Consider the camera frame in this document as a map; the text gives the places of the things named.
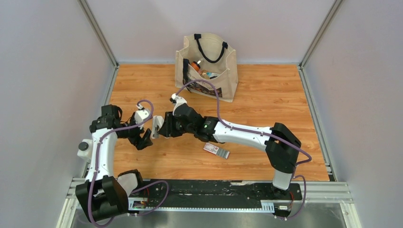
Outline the white stapler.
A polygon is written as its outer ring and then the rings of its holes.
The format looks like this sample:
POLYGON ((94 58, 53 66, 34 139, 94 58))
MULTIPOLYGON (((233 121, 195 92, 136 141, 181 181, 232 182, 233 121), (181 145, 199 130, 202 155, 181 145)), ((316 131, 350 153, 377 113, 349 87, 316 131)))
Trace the white stapler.
POLYGON ((156 115, 153 116, 152 119, 152 132, 151 132, 151 138, 152 139, 157 139, 159 138, 159 130, 162 127, 164 123, 164 118, 162 116, 156 115))

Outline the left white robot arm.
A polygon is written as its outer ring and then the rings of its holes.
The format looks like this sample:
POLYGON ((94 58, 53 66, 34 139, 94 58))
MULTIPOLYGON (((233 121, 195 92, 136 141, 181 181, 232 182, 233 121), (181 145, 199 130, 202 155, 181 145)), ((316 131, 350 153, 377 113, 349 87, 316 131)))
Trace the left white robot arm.
POLYGON ((144 129, 144 123, 153 116, 153 109, 146 109, 137 104, 128 121, 122 121, 123 111, 116 105, 101 107, 101 116, 93 120, 89 130, 91 139, 84 139, 79 144, 78 156, 90 163, 85 181, 76 186, 75 195, 86 218, 97 227, 104 227, 98 222, 109 222, 118 215, 128 213, 129 196, 140 197, 145 191, 145 184, 140 172, 129 170, 114 176, 114 154, 118 139, 127 139, 137 150, 142 150, 153 143, 151 130, 144 129))

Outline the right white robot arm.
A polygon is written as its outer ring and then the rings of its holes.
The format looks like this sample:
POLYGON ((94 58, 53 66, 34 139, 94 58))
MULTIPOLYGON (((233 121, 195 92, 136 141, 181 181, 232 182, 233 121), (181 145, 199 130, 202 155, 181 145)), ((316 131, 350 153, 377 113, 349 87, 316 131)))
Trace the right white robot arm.
POLYGON ((271 193, 283 199, 290 193, 290 182, 297 166, 301 141, 282 123, 272 127, 252 127, 202 116, 187 104, 165 112, 153 120, 153 130, 165 138, 192 134, 205 143, 236 143, 264 151, 275 170, 271 193))

